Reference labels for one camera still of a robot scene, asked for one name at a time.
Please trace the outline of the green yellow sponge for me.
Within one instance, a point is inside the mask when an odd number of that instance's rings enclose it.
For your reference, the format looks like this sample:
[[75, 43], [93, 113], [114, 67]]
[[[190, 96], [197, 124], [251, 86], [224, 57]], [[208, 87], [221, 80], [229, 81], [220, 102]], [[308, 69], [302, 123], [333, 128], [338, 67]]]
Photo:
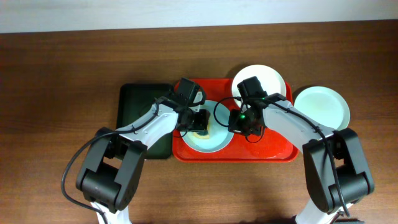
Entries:
[[211, 136], [211, 132], [211, 121], [209, 121], [206, 130], [193, 132], [193, 136], [197, 139], [209, 139]]

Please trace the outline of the light blue plate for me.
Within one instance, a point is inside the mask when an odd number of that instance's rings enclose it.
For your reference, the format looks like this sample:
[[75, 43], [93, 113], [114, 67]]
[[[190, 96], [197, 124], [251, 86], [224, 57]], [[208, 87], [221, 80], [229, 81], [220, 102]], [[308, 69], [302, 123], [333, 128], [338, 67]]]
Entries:
[[216, 101], [206, 100], [204, 105], [201, 105], [201, 109], [205, 109], [210, 112], [210, 118], [208, 122], [208, 135], [206, 139], [199, 138], [194, 132], [185, 131], [180, 132], [183, 135], [184, 143], [195, 151], [202, 153], [213, 153], [222, 150], [232, 140], [234, 134], [229, 132], [227, 127], [221, 126], [216, 122], [213, 111], [216, 106]]

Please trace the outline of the light green plate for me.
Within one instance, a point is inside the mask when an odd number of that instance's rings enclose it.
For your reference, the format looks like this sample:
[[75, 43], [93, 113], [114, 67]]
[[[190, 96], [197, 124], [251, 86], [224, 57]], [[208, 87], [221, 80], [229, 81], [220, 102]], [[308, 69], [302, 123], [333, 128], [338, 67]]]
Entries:
[[304, 89], [297, 95], [294, 106], [314, 121], [336, 130], [347, 128], [351, 118], [345, 99], [324, 86]]

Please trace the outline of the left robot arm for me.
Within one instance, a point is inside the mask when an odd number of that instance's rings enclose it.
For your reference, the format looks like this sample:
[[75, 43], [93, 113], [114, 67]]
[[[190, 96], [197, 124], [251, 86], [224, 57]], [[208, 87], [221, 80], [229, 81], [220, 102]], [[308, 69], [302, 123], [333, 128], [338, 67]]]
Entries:
[[178, 131], [204, 131], [205, 99], [186, 102], [161, 97], [135, 122], [110, 130], [101, 128], [83, 149], [87, 155], [76, 188], [89, 201], [100, 223], [129, 223], [128, 205], [136, 193], [147, 151], [163, 136]]

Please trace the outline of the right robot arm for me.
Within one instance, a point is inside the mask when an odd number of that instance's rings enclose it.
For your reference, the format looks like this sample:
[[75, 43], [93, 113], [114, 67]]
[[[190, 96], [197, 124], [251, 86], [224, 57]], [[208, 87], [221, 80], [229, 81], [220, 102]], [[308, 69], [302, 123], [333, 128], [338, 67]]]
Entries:
[[368, 161], [352, 129], [339, 131], [316, 123], [278, 93], [245, 96], [240, 109], [230, 113], [230, 132], [260, 136], [266, 129], [303, 154], [310, 200], [296, 215], [296, 223], [334, 223], [340, 216], [350, 216], [350, 206], [374, 192]]

